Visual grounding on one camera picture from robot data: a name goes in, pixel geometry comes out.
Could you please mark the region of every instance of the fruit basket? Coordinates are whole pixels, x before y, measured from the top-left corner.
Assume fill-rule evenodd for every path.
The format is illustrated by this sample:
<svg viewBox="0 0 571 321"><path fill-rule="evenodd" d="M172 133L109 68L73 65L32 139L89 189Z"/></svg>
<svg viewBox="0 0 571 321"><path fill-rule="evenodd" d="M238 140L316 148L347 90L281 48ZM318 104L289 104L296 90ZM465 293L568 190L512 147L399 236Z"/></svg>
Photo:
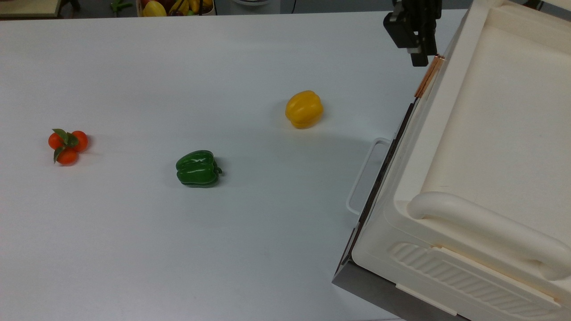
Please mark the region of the fruit basket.
<svg viewBox="0 0 571 321"><path fill-rule="evenodd" d="M193 15L199 15L198 12L194 12L192 9L198 11L198 7L199 7L199 3L200 0L182 0L183 3L180 6L180 9L182 9L181 13L177 14L177 15L187 15L187 16L193 16ZM153 14L151 15L144 15L143 14L143 10L145 9L145 6L149 3L149 0L136 0L136 8L137 8L137 16L138 17L163 17L164 15L160 12L162 12L162 9L164 9L164 13L166 15L169 15L170 10L172 9L172 7L178 7L179 2L176 0L158 0L158 4L160 4L160 6L158 6L157 3L153 3L152 5L154 5L154 7L158 8L156 11L154 11ZM203 11L202 11L202 15L216 15L216 10L214 10L214 0L203 0Z"/></svg>

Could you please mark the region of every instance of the bell pepper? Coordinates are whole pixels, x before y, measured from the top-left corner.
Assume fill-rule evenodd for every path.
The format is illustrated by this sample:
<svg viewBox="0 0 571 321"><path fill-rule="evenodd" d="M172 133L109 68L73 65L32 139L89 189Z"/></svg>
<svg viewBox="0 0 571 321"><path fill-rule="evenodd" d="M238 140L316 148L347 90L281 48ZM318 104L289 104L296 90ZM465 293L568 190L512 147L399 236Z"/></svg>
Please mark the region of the bell pepper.
<svg viewBox="0 0 571 321"><path fill-rule="evenodd" d="M285 106L285 116L299 129L317 124L322 115L321 99L311 90L295 94Z"/></svg>
<svg viewBox="0 0 571 321"><path fill-rule="evenodd" d="M183 156L175 167L176 177L186 186L211 187L218 182L218 175L222 173L214 155L208 150L197 150Z"/></svg>

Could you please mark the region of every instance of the table surface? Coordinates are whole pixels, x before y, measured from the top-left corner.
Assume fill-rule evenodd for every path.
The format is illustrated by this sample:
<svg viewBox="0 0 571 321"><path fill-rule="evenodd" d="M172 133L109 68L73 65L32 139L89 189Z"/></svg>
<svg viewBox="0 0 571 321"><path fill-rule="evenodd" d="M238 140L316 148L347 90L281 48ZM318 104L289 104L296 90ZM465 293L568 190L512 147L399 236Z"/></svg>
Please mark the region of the table surface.
<svg viewBox="0 0 571 321"><path fill-rule="evenodd" d="M0 1L0 18L56 17L61 0Z"/></svg>
<svg viewBox="0 0 571 321"><path fill-rule="evenodd" d="M345 199L425 72L385 15L0 22L0 319L394 318L331 284ZM324 118L297 130L284 106L308 89ZM52 128L90 136L74 166ZM218 186L178 182L198 149Z"/></svg>

